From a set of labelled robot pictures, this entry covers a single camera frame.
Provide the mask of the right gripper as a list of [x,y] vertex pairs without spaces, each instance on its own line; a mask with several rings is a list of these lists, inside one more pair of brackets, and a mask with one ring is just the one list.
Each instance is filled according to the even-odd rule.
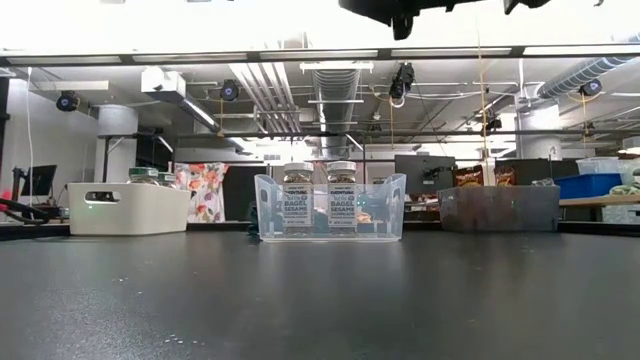
[[451,12],[458,4],[475,1],[479,0],[338,0],[338,3],[342,9],[380,23],[390,23],[392,19],[394,39],[404,40],[422,10],[444,8]]

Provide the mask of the white-lid spice jar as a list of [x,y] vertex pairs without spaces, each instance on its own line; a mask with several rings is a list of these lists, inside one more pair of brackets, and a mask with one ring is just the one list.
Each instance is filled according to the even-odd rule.
[[287,235],[302,236],[313,231],[313,170],[308,162],[284,166],[282,217]]
[[350,161],[327,165],[328,226],[336,236],[349,236],[357,229],[357,166]]

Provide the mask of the black monitor on arm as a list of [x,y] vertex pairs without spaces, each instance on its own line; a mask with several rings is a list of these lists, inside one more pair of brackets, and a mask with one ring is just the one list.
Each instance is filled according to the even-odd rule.
[[35,166],[29,170],[19,167],[12,169],[12,199],[20,196],[48,196],[53,190],[56,165]]

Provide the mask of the black overhead beam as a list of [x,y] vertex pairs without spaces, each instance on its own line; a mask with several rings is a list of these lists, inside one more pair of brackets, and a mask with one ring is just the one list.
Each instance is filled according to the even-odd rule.
[[579,58],[598,56],[640,56],[640,44],[509,46],[509,47],[432,47],[379,49],[285,49],[239,52],[179,54],[105,54],[105,55],[0,55],[5,67],[67,67],[112,65],[216,64],[234,62],[298,61],[388,61],[430,59],[511,59],[511,58]]

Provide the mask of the black hanging ceiling device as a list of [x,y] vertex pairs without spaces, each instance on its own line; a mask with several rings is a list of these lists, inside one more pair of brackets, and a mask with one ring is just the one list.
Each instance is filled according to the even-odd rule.
[[411,85],[415,79],[413,66],[409,62],[402,63],[392,79],[389,88],[389,95],[394,100],[403,99],[411,90]]

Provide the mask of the large black monitor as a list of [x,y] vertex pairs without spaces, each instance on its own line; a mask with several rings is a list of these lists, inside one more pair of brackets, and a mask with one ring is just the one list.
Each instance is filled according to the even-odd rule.
[[406,175],[407,194],[435,194],[454,186],[453,157],[396,155],[395,171]]

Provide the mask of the white round column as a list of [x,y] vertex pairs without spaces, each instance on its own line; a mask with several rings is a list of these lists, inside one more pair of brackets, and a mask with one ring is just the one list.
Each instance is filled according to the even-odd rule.
[[127,138],[138,130],[138,112],[127,106],[104,105],[98,110],[95,182],[126,183],[135,166],[137,140]]
[[[522,109],[517,113],[516,129],[520,131],[560,130],[559,106]],[[517,135],[516,154],[519,159],[561,160],[561,139],[555,133]]]

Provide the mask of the clear plastic bin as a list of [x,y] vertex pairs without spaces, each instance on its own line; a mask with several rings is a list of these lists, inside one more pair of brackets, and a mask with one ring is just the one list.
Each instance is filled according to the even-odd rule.
[[328,184],[313,184],[313,231],[302,236],[284,232],[283,185],[267,175],[254,177],[258,234],[265,242],[395,242],[402,238],[406,176],[393,174],[381,184],[357,184],[357,229],[336,236],[328,226]]

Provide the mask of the dark grey bin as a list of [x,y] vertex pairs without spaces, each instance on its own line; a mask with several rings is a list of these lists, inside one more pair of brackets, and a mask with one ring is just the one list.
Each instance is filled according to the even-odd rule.
[[558,227],[558,186],[454,187],[437,195],[447,231],[554,232]]

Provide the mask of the floral cloth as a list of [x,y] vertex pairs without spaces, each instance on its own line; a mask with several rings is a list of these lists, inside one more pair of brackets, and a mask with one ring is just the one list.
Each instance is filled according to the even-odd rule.
[[225,222],[223,181],[228,166],[221,162],[176,163],[176,185],[191,194],[188,223]]

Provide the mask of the clear storage box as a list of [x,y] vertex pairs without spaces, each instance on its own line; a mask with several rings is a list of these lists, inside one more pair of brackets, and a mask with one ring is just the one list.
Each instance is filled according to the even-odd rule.
[[619,159],[617,157],[590,157],[577,159],[576,164],[581,175],[619,172]]

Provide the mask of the blue storage bin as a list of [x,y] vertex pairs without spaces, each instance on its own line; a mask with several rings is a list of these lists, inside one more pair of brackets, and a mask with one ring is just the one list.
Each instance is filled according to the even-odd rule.
[[560,187],[560,199],[600,197],[622,184],[619,173],[591,173],[554,179]]

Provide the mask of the white plastic bin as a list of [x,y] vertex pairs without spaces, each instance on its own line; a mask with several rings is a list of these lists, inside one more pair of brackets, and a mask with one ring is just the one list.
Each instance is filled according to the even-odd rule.
[[191,194],[147,183],[71,183],[70,233],[141,236],[186,230]]

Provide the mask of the silver ceiling duct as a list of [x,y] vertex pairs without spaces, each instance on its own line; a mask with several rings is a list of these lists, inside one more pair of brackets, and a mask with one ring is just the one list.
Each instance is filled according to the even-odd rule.
[[344,133],[351,127],[360,75],[357,69],[312,71],[320,131],[335,133],[320,138],[321,156],[326,159],[343,160],[350,156],[351,141]]

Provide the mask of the ribbed silver duct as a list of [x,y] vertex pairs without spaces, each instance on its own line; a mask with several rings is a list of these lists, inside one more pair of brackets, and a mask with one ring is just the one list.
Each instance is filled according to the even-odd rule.
[[636,56],[604,56],[575,64],[538,88],[540,99],[557,98],[634,60]]

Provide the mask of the black aluminium table frame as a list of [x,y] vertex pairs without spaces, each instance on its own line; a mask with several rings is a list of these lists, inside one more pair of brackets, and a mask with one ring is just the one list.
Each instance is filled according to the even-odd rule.
[[[212,223],[212,224],[188,224],[187,232],[245,232],[248,223]],[[440,231],[441,225],[437,222],[405,223],[403,233],[411,231]],[[607,224],[601,222],[574,222],[560,221],[557,231],[561,233],[574,233],[586,235],[624,236],[640,238],[640,225],[637,224]],[[69,237],[68,224],[48,224],[43,226],[26,226],[9,224],[0,226],[0,242],[10,240],[37,239],[49,237]]]

